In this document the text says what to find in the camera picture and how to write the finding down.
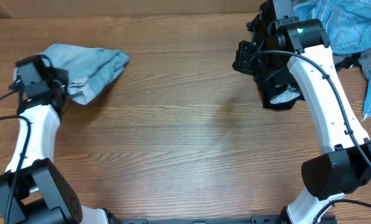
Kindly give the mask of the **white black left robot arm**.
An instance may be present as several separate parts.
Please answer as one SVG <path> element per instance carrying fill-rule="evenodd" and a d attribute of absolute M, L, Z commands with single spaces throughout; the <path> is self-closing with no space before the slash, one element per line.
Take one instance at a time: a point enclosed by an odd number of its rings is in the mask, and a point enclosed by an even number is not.
<path fill-rule="evenodd" d="M 5 223 L 81 223 L 79 198 L 53 164 L 68 84 L 66 70 L 43 54 L 16 62 L 19 134 L 13 157 L 0 175 L 0 214 Z"/>

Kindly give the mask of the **light blue denim shorts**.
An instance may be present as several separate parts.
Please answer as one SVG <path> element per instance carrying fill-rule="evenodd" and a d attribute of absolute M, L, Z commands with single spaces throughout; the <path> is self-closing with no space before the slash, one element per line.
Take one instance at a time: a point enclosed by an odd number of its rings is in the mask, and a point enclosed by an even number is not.
<path fill-rule="evenodd" d="M 67 94 L 76 103 L 87 105 L 117 80 L 130 62 L 121 50 L 53 44 L 43 55 L 55 68 L 68 72 Z"/>

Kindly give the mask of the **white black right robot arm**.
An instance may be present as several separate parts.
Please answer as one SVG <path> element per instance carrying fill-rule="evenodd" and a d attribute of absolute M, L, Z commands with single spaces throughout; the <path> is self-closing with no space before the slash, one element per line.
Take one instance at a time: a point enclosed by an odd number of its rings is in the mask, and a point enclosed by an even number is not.
<path fill-rule="evenodd" d="M 290 1 L 269 0 L 247 23 L 251 41 L 239 43 L 233 69 L 252 75 L 263 105 L 288 110 L 278 97 L 300 92 L 314 121 L 320 155 L 304 162 L 304 189 L 278 215 L 254 215 L 252 223 L 335 223 L 326 212 L 371 179 L 371 140 L 355 118 L 339 81 L 329 37 L 318 19 L 301 21 Z"/>

